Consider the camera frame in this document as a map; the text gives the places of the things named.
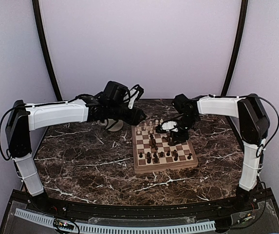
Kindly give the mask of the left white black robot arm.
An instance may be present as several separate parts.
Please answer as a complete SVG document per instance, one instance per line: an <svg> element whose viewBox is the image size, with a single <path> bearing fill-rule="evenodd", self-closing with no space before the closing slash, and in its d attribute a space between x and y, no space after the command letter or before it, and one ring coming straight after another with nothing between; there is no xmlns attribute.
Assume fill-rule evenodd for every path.
<svg viewBox="0 0 279 234"><path fill-rule="evenodd" d="M6 112L9 119L5 134L7 150L1 155L13 160L18 175L34 196L33 205L42 213L52 209L52 201L44 193L32 156L30 132L39 128L71 122L97 122L113 119L136 126L146 119L143 110L134 107L137 96L131 98L109 97L103 92L96 96L78 95L73 100L42 104L24 103L17 100Z"/></svg>

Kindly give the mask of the dark tall piece front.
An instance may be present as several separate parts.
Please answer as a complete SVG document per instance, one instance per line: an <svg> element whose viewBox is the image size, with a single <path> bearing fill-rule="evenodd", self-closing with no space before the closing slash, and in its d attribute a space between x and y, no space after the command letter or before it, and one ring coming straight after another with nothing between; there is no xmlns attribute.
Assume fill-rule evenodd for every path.
<svg viewBox="0 0 279 234"><path fill-rule="evenodd" d="M151 154L150 152L147 152L147 164L151 163Z"/></svg>

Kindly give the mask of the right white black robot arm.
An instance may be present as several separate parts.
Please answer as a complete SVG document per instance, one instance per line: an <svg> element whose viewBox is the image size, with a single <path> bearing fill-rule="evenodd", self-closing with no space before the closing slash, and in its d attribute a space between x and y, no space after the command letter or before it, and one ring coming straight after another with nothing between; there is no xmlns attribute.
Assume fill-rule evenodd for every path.
<svg viewBox="0 0 279 234"><path fill-rule="evenodd" d="M180 94L172 101L180 117L165 121L161 124L161 129L170 132L173 144L177 144L188 140L188 131L200 120L200 115L237 118L244 145L239 187L250 191L257 184L257 176L262 170L263 152L270 142L267 137L270 120L262 104L263 101L264 99L256 94L224 97L207 95L194 98Z"/></svg>

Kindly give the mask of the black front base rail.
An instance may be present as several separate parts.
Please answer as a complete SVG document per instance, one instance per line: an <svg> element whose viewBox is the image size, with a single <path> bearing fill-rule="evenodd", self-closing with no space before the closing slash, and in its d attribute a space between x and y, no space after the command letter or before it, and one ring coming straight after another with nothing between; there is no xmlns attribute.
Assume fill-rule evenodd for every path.
<svg viewBox="0 0 279 234"><path fill-rule="evenodd" d="M2 234L60 234L51 228L14 216L15 210L51 215L70 222L135 226L184 225L215 222L215 231L203 234L279 234L279 208L271 189L259 186L239 210L233 197L200 203L163 206L113 206L49 198L39 207L27 193L13 190L0 228Z"/></svg>

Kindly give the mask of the dark tall piece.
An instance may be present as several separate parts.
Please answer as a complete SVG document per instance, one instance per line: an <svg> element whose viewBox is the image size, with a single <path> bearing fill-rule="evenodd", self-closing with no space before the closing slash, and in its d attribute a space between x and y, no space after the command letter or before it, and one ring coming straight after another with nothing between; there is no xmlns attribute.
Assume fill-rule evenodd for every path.
<svg viewBox="0 0 279 234"><path fill-rule="evenodd" d="M159 159L158 159L158 154L157 154L157 152L154 152L154 153L153 153L153 162L154 162L155 164L159 163Z"/></svg>
<svg viewBox="0 0 279 234"><path fill-rule="evenodd" d="M178 152L176 150L173 151L174 161L178 160Z"/></svg>
<svg viewBox="0 0 279 234"><path fill-rule="evenodd" d="M147 152L147 164L151 163L151 154L150 152Z"/></svg>

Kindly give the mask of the white pieces back row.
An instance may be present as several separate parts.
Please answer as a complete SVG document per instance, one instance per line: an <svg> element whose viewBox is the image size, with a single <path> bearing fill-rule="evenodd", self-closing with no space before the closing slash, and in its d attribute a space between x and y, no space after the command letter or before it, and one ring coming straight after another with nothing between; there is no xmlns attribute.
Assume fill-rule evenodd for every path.
<svg viewBox="0 0 279 234"><path fill-rule="evenodd" d="M146 120L143 123L142 130L148 132L149 134L153 134L156 130L156 127L159 124L163 123L163 119L155 119L155 120Z"/></svg>

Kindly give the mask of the right black frame post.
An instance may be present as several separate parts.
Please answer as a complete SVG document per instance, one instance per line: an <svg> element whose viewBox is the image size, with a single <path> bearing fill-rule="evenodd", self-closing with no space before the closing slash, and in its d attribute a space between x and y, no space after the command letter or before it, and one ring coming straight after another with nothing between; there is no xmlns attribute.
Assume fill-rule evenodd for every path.
<svg viewBox="0 0 279 234"><path fill-rule="evenodd" d="M233 45L233 50L232 50L229 66L227 69L227 73L225 76L223 88L221 91L221 96L227 95L230 84L231 84L231 80L233 78L235 66L236 66L239 51L240 51L243 31L244 31L245 20L246 20L246 15L247 15L247 8L248 8L248 0L242 0L241 7L240 7L240 13L239 13L239 19L238 19L238 26L237 26L237 30L236 30L234 45Z"/></svg>

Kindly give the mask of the left black frame post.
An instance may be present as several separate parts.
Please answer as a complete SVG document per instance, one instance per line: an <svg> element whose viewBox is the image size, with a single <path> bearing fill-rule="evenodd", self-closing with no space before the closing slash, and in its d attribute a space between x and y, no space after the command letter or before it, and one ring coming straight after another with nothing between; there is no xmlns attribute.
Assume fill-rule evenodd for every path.
<svg viewBox="0 0 279 234"><path fill-rule="evenodd" d="M57 83L52 60L50 57L47 40L45 37L44 24L43 24L42 15L41 15L41 9L40 9L40 2L38 0L32 0L32 6L33 6L36 27L37 27L37 34L38 34L44 62L46 65L46 69L47 69L47 72L49 75L50 83L51 83L54 95L56 97L56 100L62 101L62 95L61 95L61 92L60 92L60 89L59 89L59 86Z"/></svg>

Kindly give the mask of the white ribbed mug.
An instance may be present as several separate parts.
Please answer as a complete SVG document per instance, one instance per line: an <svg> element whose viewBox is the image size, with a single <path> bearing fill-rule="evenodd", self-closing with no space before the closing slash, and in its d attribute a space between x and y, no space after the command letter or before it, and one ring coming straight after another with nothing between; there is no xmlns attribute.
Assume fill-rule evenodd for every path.
<svg viewBox="0 0 279 234"><path fill-rule="evenodd" d="M105 128L109 132L117 132L121 130L124 126L122 120L105 119L104 121L98 121L97 124Z"/></svg>

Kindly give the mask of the fallen dark piece pile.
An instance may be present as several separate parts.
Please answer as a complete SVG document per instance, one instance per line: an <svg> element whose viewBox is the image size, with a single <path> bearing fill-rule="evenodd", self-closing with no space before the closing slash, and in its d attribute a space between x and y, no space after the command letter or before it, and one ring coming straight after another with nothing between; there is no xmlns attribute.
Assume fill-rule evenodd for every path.
<svg viewBox="0 0 279 234"><path fill-rule="evenodd" d="M150 134L149 135L149 145L152 149L158 151L160 147L168 146L171 142L171 138L169 135L162 134Z"/></svg>

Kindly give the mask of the wooden chess board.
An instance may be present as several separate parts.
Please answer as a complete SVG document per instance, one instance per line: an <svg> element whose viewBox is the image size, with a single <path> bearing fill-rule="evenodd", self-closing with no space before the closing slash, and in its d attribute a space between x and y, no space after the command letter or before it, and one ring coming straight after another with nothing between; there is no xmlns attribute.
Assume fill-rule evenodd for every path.
<svg viewBox="0 0 279 234"><path fill-rule="evenodd" d="M152 149L149 145L149 133L141 129L141 134L136 133L137 127L143 127L143 123L137 126L131 127L132 132L132 147L133 147L133 161L134 161L134 171L137 174L160 172L166 169L178 170L185 168L195 168L198 166L198 160L196 158L195 151L193 149L190 140L180 143L174 146L164 146L160 147L158 151ZM157 133L156 131L153 135L162 134L169 135L170 133ZM178 152L178 160L174 161L173 151ZM147 152L151 154L151 163L147 164ZM155 164L153 162L153 153L157 152L159 163ZM160 157L160 153L164 152L164 157ZM189 153L192 153L192 159L188 159Z"/></svg>

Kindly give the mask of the black frame post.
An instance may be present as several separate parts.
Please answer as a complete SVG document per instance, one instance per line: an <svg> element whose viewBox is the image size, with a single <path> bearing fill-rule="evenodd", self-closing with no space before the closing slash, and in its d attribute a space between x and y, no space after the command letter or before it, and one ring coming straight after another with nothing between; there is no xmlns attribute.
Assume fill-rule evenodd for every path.
<svg viewBox="0 0 279 234"><path fill-rule="evenodd" d="M54 95L56 97L56 100L62 101L62 95L61 95L61 92L60 92L60 89L59 89L59 86L57 83L52 60L50 57L47 40L45 37L44 24L43 24L42 15L41 15L41 9L40 9L40 2L38 0L32 0L32 6L33 6L36 27L37 27L37 34L38 34L44 62L46 65L46 69L47 69L47 72L49 75L50 83L51 83Z"/></svg>
<svg viewBox="0 0 279 234"><path fill-rule="evenodd" d="M245 20L246 20L246 15L247 15L247 8L248 8L248 0L242 0L241 7L240 7L240 13L239 13L239 19L238 19L238 26L237 26L237 30L236 30L234 45L233 45L233 50L232 50L229 66L227 69L227 73L225 76L223 88L221 91L221 96L227 95L230 84L231 84L231 80L233 78L235 66L236 66L239 51L240 51L243 31L244 31Z"/></svg>

